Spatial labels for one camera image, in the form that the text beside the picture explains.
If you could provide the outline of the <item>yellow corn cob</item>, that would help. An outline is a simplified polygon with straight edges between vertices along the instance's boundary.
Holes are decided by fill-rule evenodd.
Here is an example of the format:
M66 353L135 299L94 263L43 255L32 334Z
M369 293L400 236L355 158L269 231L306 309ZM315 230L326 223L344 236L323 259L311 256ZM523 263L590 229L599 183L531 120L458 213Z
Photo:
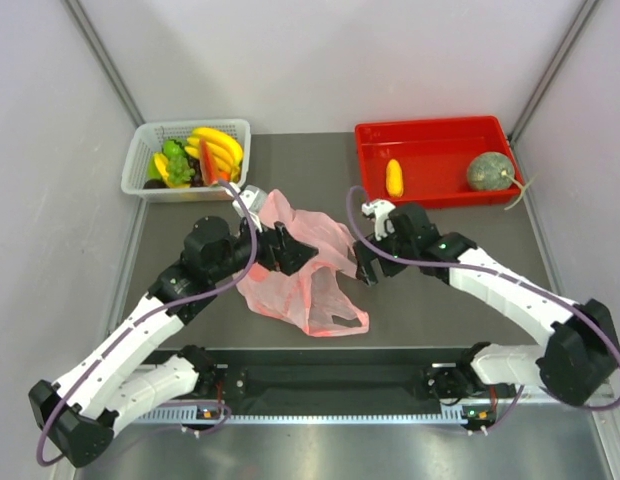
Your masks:
M404 194L403 170L398 160L391 159L386 165L386 191L393 198L400 198Z

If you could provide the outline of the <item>pink plastic bag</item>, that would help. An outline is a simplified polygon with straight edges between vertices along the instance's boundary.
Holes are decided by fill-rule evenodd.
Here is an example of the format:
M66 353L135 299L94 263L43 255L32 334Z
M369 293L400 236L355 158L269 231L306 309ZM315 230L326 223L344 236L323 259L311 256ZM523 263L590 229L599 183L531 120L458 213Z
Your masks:
M368 313L354 305L337 282L339 273L356 277L349 229L325 213L293 208L278 190L268 194L258 216L264 227L282 222L294 239L316 247L318 254L291 276L254 264L237 285L249 309L312 337L367 333Z

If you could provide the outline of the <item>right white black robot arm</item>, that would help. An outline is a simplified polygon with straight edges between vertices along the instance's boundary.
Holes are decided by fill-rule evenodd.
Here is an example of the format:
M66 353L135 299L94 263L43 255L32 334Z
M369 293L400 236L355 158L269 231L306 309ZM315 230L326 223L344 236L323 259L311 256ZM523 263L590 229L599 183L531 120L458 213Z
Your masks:
M533 344L478 343L467 350L456 380L477 396L491 385L534 386L573 407L588 408L595 392L620 372L620 347L610 310L590 299L579 303L534 285L494 260L474 241L439 233L417 204L386 200L362 204L374 227L356 235L356 276L369 286L408 267L434 277L499 312ZM619 397L610 403L620 405Z

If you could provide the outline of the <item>green cantaloupe melon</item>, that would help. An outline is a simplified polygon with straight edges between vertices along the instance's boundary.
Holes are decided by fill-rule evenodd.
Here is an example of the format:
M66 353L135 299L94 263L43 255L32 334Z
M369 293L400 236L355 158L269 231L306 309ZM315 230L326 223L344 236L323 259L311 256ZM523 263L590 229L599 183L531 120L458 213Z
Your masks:
M500 152L485 152L478 155L466 170L466 180L473 191L504 191L512 185L519 189L518 196L504 208L505 211L513 209L523 200L535 179L536 177L532 177L526 184L517 180L513 161Z

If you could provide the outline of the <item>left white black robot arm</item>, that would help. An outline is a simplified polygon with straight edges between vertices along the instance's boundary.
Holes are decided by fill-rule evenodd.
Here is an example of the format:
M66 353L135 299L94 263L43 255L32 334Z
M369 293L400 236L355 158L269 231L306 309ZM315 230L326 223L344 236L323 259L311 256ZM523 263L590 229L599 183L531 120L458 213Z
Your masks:
M57 380L38 381L28 398L41 429L39 465L46 442L73 466L84 467L128 425L183 395L206 396L217 374L203 349L187 347L138 377L132 374L165 340L187 326L254 264L291 276L318 255L281 222L257 227L250 218L238 234L216 216L199 219L184 239L179 259L166 268L129 316L88 357Z

